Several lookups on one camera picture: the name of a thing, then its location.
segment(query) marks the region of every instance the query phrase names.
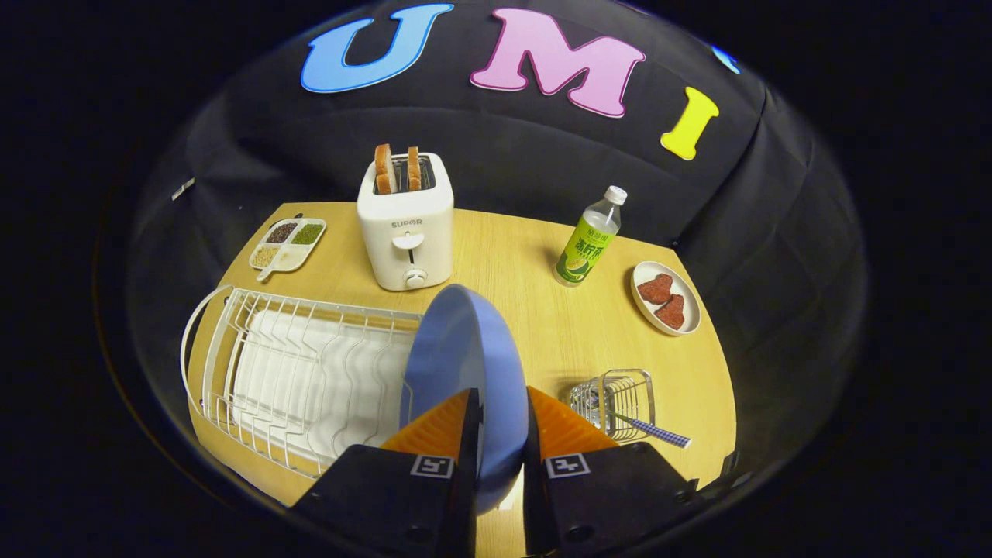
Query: pink letter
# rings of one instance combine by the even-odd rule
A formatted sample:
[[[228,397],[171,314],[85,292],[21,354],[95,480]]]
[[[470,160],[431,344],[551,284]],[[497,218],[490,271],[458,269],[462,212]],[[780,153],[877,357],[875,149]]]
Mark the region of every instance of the pink letter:
[[[489,66],[474,72],[469,81],[487,89],[519,91],[527,87],[520,68],[524,56],[530,56],[541,93],[554,95],[585,71],[582,85],[570,90],[568,99],[604,116],[624,115],[623,91],[644,53],[612,37],[593,39],[572,50],[551,16],[515,8],[500,8],[493,15],[503,20],[503,32]]]

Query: green bottle label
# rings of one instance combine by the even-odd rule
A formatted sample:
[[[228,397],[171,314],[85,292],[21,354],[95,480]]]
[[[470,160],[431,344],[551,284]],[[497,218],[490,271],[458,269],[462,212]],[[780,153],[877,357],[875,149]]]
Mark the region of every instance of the green bottle label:
[[[585,221],[585,217],[578,220],[575,232],[571,234],[568,244],[565,245],[561,258],[555,269],[562,279],[569,283],[581,283],[592,266],[596,265],[599,257],[603,255],[603,250],[613,240],[615,234],[600,232]]]

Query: letter i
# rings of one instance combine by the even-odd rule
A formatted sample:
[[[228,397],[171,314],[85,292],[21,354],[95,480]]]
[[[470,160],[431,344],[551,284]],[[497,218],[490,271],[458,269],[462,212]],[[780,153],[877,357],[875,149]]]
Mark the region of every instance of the letter i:
[[[695,144],[709,123],[720,115],[720,109],[709,97],[693,87],[685,88],[688,104],[671,132],[662,134],[662,146],[687,161],[695,158]]]

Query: wooden table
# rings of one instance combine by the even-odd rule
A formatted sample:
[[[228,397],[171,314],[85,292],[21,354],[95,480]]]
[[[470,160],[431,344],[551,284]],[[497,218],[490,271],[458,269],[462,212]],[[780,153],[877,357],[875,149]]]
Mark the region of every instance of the wooden table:
[[[278,219],[320,217],[328,228],[304,266],[273,273],[259,283],[248,265],[254,246]],[[502,314],[520,353],[526,381],[561,398],[575,384],[613,368],[644,368],[652,374],[656,424],[689,436],[685,450],[648,439],[687,479],[702,488],[719,476],[733,452],[736,413],[730,376],[719,339],[703,301],[698,330],[667,336],[640,314],[630,290],[631,272],[644,260],[663,263],[691,285],[676,254],[667,248],[618,236],[595,270],[578,288],[559,285],[552,276],[572,228],[510,215],[456,209],[454,272],[435,287],[390,292],[376,283],[362,241],[354,203],[284,204],[261,224],[238,254],[221,284],[262,293],[338,304],[424,313],[444,286],[458,283],[488,299]],[[499,242],[488,241],[500,239]],[[200,386],[210,333],[223,309],[216,297],[204,310],[189,361],[194,400]],[[313,480],[290,472],[229,438],[190,404],[200,444],[246,480],[292,505]],[[522,486],[478,519],[479,556],[526,555]]]

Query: wire rack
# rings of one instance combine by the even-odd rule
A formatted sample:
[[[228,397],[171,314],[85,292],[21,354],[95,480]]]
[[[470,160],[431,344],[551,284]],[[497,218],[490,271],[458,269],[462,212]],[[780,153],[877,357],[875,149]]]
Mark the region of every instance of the wire rack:
[[[568,406],[620,443],[648,435],[612,413],[655,424],[655,391],[651,374],[640,368],[610,370],[583,381],[568,393]]]
[[[189,319],[185,351],[196,316]],[[200,395],[211,425],[266,459],[317,478],[352,444],[399,430],[404,370],[422,315],[233,289],[213,329]]]

